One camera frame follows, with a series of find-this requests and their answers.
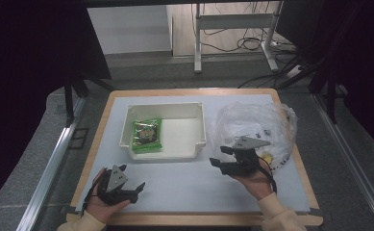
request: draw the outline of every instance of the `snack bag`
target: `snack bag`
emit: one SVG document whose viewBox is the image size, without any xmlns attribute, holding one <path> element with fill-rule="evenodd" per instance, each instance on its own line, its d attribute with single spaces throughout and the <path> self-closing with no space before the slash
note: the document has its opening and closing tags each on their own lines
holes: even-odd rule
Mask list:
<svg viewBox="0 0 374 231">
<path fill-rule="evenodd" d="M 162 148 L 161 124 L 159 118 L 134 122 L 132 148 L 135 153 L 155 152 Z"/>
</svg>

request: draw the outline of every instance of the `wooden frame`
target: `wooden frame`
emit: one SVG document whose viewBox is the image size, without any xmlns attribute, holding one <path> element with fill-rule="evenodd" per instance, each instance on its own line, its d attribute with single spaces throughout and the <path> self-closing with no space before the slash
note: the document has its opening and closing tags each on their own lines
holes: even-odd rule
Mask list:
<svg viewBox="0 0 374 231">
<path fill-rule="evenodd" d="M 87 179 L 96 158 L 112 104 L 116 97 L 145 97 L 145 96 L 183 96 L 183 95 L 233 95 L 233 94 L 270 94 L 275 103 L 280 103 L 279 96 L 272 89 L 191 89 L 191 90 L 116 90 L 108 99 L 105 111 L 97 128 L 93 143 L 87 156 L 81 178 L 71 201 L 71 206 L 76 207 L 84 190 Z M 293 148 L 292 158 L 297 166 L 307 199 L 313 210 L 319 210 L 318 203 L 312 186 L 301 160 L 297 146 Z M 76 214 L 67 214 L 66 220 L 78 219 Z M 305 225 L 317 226 L 323 222 L 323 217 L 313 214 L 300 214 L 299 218 Z M 262 224 L 261 213 L 223 213 L 223 214 L 196 214 L 196 213 L 126 213 L 112 217 L 109 225 L 137 225 L 137 226 L 254 226 Z"/>
</svg>

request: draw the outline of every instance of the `white tray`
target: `white tray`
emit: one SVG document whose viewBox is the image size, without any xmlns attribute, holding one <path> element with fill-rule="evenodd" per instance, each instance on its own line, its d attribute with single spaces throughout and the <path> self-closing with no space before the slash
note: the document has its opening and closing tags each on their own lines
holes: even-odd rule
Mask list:
<svg viewBox="0 0 374 231">
<path fill-rule="evenodd" d="M 134 122 L 161 118 L 159 152 L 135 153 L 132 149 Z M 129 105 L 120 146 L 134 160 L 174 160 L 195 158 L 206 144 L 202 103 Z"/>
</svg>

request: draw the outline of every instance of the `metal rail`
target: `metal rail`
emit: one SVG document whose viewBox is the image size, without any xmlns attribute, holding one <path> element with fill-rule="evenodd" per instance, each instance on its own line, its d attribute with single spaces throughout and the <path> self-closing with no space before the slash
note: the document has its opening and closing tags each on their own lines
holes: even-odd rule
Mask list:
<svg viewBox="0 0 374 231">
<path fill-rule="evenodd" d="M 369 204 L 374 214 L 374 187 L 370 183 L 366 174 L 363 172 L 360 163 L 354 155 L 354 151 L 348 145 L 346 139 L 342 136 L 342 133 L 340 132 L 339 128 L 335 124 L 333 124 L 333 122 L 326 114 L 324 110 L 325 105 L 324 102 L 322 102 L 322 99 L 319 96 L 312 94 L 312 100 L 314 101 L 317 110 L 319 111 L 322 119 L 325 122 L 325 125 L 327 126 L 332 137 L 334 138 L 334 141 L 337 144 L 337 147 L 340 153 L 342 154 L 345 163 L 348 165 L 352 175 L 354 176 L 358 186 L 360 187 L 363 195 L 366 198 L 367 203 Z"/>
<path fill-rule="evenodd" d="M 72 137 L 73 132 L 76 128 L 85 101 L 86 100 L 84 98 L 79 98 L 79 100 L 76 102 L 74 109 L 74 120 L 69 127 L 63 128 L 61 136 L 55 146 L 51 158 L 48 161 L 45 171 L 40 177 L 33 197 L 31 198 L 31 201 L 28 204 L 27 209 L 25 210 L 25 213 L 16 230 L 32 230 L 32 228 L 34 227 L 40 208 L 42 207 L 43 201 L 48 194 L 49 188 L 52 185 L 52 181 L 54 180 L 59 165 L 61 164 L 61 161 L 63 159 L 64 153 L 66 152 L 66 149 L 69 145 L 70 138 Z"/>
</svg>

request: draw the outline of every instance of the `clear plastic bag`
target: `clear plastic bag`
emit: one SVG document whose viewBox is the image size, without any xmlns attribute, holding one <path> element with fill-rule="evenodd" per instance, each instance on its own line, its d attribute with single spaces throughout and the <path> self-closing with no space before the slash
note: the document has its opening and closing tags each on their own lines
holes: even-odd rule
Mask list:
<svg viewBox="0 0 374 231">
<path fill-rule="evenodd" d="M 289 159 L 297 133 L 297 116 L 285 104 L 240 104 L 233 103 L 219 110 L 209 129 L 209 142 L 213 156 L 222 162 L 236 159 L 220 151 L 220 146 L 233 146 L 241 136 L 247 136 L 270 145 L 256 150 L 269 162 L 273 171 Z"/>
</svg>

